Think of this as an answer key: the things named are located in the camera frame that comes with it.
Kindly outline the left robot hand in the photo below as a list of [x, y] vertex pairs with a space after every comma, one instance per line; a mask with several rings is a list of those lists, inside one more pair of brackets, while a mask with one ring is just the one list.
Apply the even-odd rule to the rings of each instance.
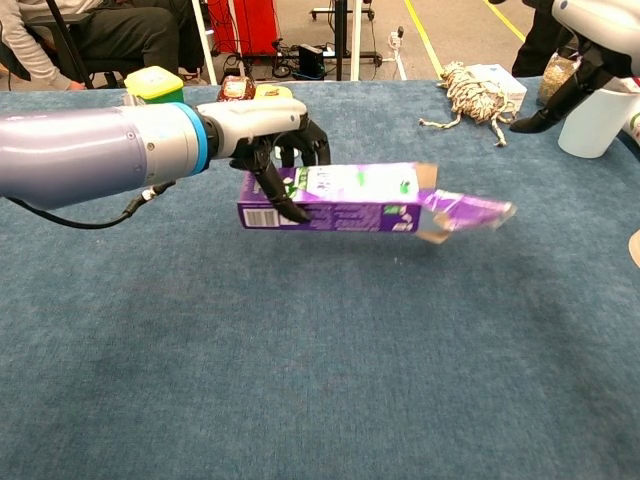
[[308, 223], [310, 215], [285, 190], [271, 160], [281, 149], [282, 166], [294, 166], [294, 152], [305, 166], [329, 165], [331, 152], [326, 132], [309, 117], [307, 106], [295, 99], [276, 97], [200, 104], [203, 124], [216, 135], [209, 139], [212, 159], [228, 158], [229, 165], [251, 173], [271, 205], [286, 219]]

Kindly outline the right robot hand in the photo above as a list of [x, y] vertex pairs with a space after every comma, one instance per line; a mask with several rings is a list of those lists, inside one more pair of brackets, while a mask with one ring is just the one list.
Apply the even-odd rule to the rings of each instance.
[[614, 78], [639, 75], [639, 3], [637, 1], [527, 1], [571, 31], [579, 43], [577, 70], [528, 118], [511, 123], [517, 133], [549, 130]]

